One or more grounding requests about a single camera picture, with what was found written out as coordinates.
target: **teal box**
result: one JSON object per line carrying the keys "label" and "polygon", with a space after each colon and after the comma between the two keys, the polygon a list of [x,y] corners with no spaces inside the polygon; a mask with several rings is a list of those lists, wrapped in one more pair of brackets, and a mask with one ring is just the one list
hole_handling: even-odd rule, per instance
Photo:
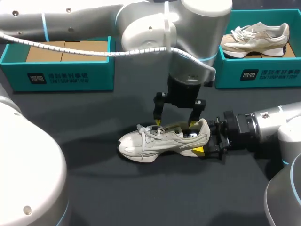
{"label": "teal box", "polygon": [[[290,26],[289,44],[296,58],[225,59],[220,47],[214,67],[217,88],[297,87],[301,86],[301,13],[298,9],[234,10],[226,34],[236,27],[263,22],[268,26]],[[243,74],[252,79],[242,81]]]}
{"label": "teal box", "polygon": [[[108,52],[115,51],[112,37],[91,39],[107,41]],[[26,62],[30,46],[6,45],[1,68],[13,90],[33,91],[99,91],[114,88],[114,58],[86,62]]]}

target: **sneaker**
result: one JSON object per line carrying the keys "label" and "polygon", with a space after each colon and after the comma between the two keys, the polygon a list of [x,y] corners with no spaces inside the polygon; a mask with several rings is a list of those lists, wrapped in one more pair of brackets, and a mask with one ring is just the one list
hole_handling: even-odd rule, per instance
{"label": "sneaker", "polygon": [[286,23],[269,27],[259,22],[252,26],[237,27],[231,34],[224,35],[221,46],[224,54],[233,58],[244,58],[251,52],[281,57],[285,53],[289,33]]}
{"label": "sneaker", "polygon": [[190,157],[202,156],[196,148],[207,144],[210,138],[205,119],[190,128],[186,122],[181,122],[167,127],[137,125],[137,129],[119,140],[118,150],[126,158],[139,162],[153,162],[166,151]]}

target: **shoelace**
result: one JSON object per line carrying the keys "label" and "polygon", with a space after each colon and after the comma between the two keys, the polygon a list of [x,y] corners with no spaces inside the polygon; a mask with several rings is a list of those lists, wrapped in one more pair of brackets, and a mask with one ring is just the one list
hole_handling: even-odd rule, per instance
{"label": "shoelace", "polygon": [[153,130],[154,126],[148,126],[148,127],[143,127],[142,125],[137,125],[137,129],[139,134],[142,136],[142,155],[141,155],[141,160],[143,160],[143,154],[144,154],[144,149],[145,149],[145,138],[148,137],[150,138],[151,141],[154,141],[154,139],[161,140],[162,134],[165,133],[165,130],[163,127],[158,127],[157,129],[157,135],[152,134],[151,131]]}
{"label": "shoelace", "polygon": [[231,31],[235,41],[249,39],[254,36],[253,30],[251,30],[250,32],[245,30],[248,27],[250,27],[250,26],[245,26],[243,28],[237,27],[237,28],[235,28],[235,30]]}

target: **shoe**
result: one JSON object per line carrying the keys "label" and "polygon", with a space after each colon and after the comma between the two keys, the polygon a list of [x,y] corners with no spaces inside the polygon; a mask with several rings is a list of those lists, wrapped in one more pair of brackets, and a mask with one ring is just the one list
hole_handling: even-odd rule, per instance
{"label": "shoe", "polygon": [[210,128],[205,119],[190,128],[186,122],[167,127],[137,125],[137,131],[119,140],[118,150],[126,158],[138,162],[153,162],[165,151],[199,157],[203,153],[193,149],[207,144],[209,138]]}
{"label": "shoe", "polygon": [[289,26],[284,23],[269,27],[259,22],[252,26],[237,27],[222,38],[224,54],[244,58],[248,53],[258,52],[267,56],[281,57],[289,39]]}

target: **dark gray table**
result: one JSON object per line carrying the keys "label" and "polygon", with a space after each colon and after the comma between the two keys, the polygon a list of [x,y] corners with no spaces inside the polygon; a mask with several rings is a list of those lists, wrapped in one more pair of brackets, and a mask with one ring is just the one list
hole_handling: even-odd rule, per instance
{"label": "dark gray table", "polygon": [[[236,0],[234,9],[297,8],[300,1]],[[116,60],[112,93],[13,94],[33,123],[61,146],[68,165],[73,206],[71,226],[266,226],[263,194],[281,163],[277,148],[254,157],[229,153],[225,161],[160,156],[152,164],[119,157],[117,140],[138,123],[151,123],[157,91],[167,91],[164,64],[133,66]],[[301,89],[202,88],[202,116],[248,113],[300,101]],[[187,120],[190,110],[166,105],[163,124]]]}

